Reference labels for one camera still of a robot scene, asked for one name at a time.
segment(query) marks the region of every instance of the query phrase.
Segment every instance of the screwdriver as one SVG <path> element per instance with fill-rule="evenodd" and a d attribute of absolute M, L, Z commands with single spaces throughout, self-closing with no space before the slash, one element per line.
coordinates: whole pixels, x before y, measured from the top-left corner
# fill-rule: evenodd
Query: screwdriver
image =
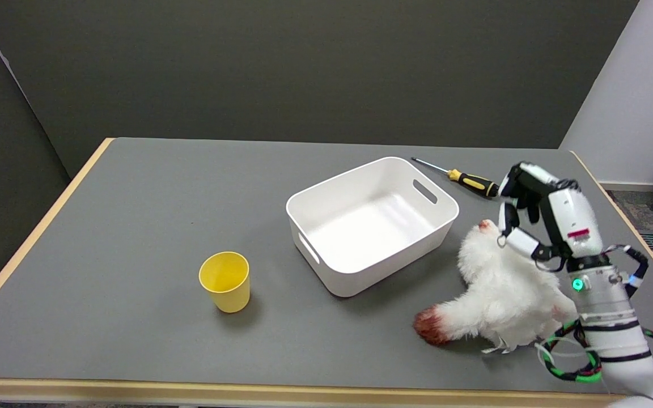
<path fill-rule="evenodd" d="M 480 196 L 495 197 L 498 195 L 498 184 L 493 183 L 487 178 L 463 173 L 458 171 L 456 168 L 452 170 L 445 170 L 444 168 L 440 168 L 437 165 L 433 165 L 432 163 L 420 160 L 419 158 L 412 158 L 412 160 L 415 160 L 417 163 L 422 163 L 424 165 L 435 168 L 435 170 L 442 171 L 443 173 L 447 174 L 448 178 L 452 181 L 457 181 L 458 184 L 466 186 L 466 188 L 470 189 L 474 193 L 479 194 Z"/>

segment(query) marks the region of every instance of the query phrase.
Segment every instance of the yellow cup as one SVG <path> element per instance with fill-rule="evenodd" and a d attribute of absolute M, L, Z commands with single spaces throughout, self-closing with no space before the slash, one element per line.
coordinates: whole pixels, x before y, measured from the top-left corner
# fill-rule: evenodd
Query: yellow cup
<path fill-rule="evenodd" d="M 198 279 L 216 307 L 234 313 L 246 307 L 251 297 L 248 261 L 240 253 L 216 253 L 200 266 Z"/>

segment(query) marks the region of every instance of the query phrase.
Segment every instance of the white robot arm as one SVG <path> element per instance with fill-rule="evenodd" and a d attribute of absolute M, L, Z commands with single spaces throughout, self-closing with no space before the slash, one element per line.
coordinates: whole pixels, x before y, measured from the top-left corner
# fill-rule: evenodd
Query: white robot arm
<path fill-rule="evenodd" d="M 629 297 L 642 281 L 629 282 L 617 272 L 604 250 L 596 217 L 575 180 L 560 179 L 533 163 L 514 165 L 498 196 L 498 245 L 508 245 L 537 262 L 560 258 L 574 282 L 573 300 L 586 342 L 601 361 L 601 372 L 632 395 L 612 407 L 653 407 L 653 358 Z M 544 221 L 551 240 L 545 245 L 519 227 L 518 210 L 531 224 Z M 635 259 L 646 258 L 624 248 Z"/>

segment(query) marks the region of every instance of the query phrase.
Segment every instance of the stuffed animal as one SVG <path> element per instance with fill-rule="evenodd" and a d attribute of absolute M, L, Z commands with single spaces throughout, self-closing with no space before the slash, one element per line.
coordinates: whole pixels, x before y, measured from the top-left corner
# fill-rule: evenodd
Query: stuffed animal
<path fill-rule="evenodd" d="M 492 220 L 468 232 L 458 255 L 467 292 L 415 316 L 413 327 L 427 343 L 480 335 L 495 345 L 484 352 L 507 353 L 547 338 L 563 322 L 578 317 L 573 301 L 559 289 L 556 274 L 498 246 L 500 234 Z"/>

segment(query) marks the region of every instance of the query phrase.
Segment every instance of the table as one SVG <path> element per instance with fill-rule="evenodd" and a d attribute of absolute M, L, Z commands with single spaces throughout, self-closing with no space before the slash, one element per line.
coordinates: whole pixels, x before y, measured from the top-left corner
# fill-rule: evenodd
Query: table
<path fill-rule="evenodd" d="M 464 290 L 460 240 L 498 209 L 429 170 L 460 204 L 445 243 L 351 299 L 326 291 L 291 240 L 286 201 L 390 155 L 492 179 L 533 161 L 579 181 L 606 243 L 643 245 L 560 150 L 106 139 L 0 273 L 0 400 L 588 407 L 614 398 L 601 384 L 552 378 L 531 348 L 484 356 L 479 340 L 435 348 L 415 335 L 415 313 Z M 252 300 L 233 315 L 216 312 L 197 282 L 202 261 L 222 250 L 252 268 Z M 653 328 L 653 263 L 633 304 Z"/>

